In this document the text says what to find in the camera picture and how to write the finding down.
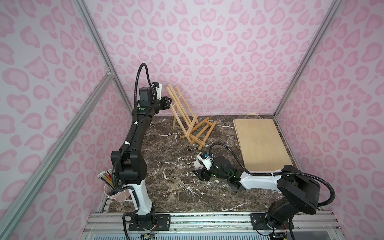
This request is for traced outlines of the wooden easel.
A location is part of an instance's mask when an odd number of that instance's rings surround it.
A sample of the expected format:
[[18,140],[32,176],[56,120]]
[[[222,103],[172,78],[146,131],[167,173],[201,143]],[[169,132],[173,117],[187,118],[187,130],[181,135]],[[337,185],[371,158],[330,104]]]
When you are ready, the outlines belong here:
[[183,131],[182,138],[186,139],[191,145],[198,145],[198,149],[201,150],[206,146],[207,140],[216,125],[217,121],[211,122],[210,117],[206,117],[198,122],[198,115],[196,115],[193,117],[191,123],[181,123],[180,126]]
[[173,129],[177,126],[177,124],[180,126],[181,123],[191,123],[193,117],[198,114],[194,114],[192,112],[192,109],[189,107],[180,89],[178,87],[174,89],[171,85],[168,85],[166,87],[166,90],[169,93],[171,99],[173,100],[170,106],[170,109],[174,115]]

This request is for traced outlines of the light wooden board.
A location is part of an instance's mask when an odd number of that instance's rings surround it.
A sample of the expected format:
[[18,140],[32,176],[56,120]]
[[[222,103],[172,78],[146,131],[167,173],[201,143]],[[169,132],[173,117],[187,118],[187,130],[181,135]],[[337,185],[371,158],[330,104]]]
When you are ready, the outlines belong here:
[[237,119],[234,126],[247,170],[277,171],[292,164],[272,119]]

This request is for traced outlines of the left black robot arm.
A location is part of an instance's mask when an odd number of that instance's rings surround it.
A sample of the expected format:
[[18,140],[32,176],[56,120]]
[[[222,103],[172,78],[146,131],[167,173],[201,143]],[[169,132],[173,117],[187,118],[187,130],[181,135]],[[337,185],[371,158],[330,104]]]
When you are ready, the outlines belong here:
[[140,88],[139,96],[128,136],[120,149],[111,153],[112,182],[117,193],[129,193],[133,198],[133,224],[149,230],[156,224],[156,213],[147,192],[145,178],[148,168],[141,149],[153,117],[159,111],[169,109],[172,100],[162,97],[161,88],[155,85]]

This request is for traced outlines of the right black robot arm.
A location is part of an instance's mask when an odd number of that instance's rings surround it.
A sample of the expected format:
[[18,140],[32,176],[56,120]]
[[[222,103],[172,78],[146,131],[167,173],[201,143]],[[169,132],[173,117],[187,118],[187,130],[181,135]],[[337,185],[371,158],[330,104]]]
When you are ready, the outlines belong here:
[[283,227],[289,219],[298,213],[314,215],[319,205],[320,185],[301,171],[299,175],[290,175],[297,169],[285,165],[281,171],[267,173],[265,176],[247,173],[235,169],[223,156],[215,158],[201,153],[197,157],[202,165],[193,170],[201,180],[208,182],[211,178],[225,180],[234,190],[263,189],[279,192],[282,198],[272,202],[264,217],[254,220],[257,230],[275,230]]

